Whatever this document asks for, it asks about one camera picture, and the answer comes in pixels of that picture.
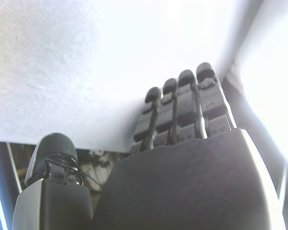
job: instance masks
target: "white surface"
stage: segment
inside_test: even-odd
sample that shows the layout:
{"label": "white surface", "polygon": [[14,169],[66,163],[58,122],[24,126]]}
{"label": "white surface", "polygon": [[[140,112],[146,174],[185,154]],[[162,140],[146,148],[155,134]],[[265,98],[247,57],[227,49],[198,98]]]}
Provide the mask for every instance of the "white surface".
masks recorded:
{"label": "white surface", "polygon": [[0,140],[128,151],[146,92],[230,51],[246,0],[0,0]]}
{"label": "white surface", "polygon": [[288,160],[288,1],[265,1],[236,63],[250,106]]}

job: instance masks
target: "back of robotic hand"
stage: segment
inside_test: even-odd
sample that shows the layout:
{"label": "back of robotic hand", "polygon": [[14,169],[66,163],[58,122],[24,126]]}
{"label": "back of robotic hand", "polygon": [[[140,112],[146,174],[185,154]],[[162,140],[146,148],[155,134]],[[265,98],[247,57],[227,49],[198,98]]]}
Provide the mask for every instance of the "back of robotic hand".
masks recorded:
{"label": "back of robotic hand", "polygon": [[39,143],[13,229],[283,230],[269,173],[237,128],[209,63],[147,93],[130,156],[114,167],[92,218],[71,141]]}

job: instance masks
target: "robotic hand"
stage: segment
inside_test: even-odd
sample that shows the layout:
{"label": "robotic hand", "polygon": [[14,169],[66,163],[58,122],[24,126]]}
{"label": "robotic hand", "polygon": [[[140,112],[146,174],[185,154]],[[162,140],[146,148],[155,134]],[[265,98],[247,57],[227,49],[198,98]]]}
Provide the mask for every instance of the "robotic hand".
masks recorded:
{"label": "robotic hand", "polygon": [[209,63],[149,90],[130,156],[117,161],[94,218],[64,135],[42,139],[14,230],[284,230],[269,173],[237,128]]}

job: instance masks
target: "scratch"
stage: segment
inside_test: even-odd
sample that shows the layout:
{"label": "scratch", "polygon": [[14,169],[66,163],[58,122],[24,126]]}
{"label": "scratch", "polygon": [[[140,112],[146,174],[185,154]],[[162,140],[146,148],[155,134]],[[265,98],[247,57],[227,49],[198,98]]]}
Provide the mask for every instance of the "scratch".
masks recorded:
{"label": "scratch", "polygon": [[0,11],[5,7],[5,5],[9,2],[10,0],[6,0],[5,3],[3,3],[1,6],[0,6]]}

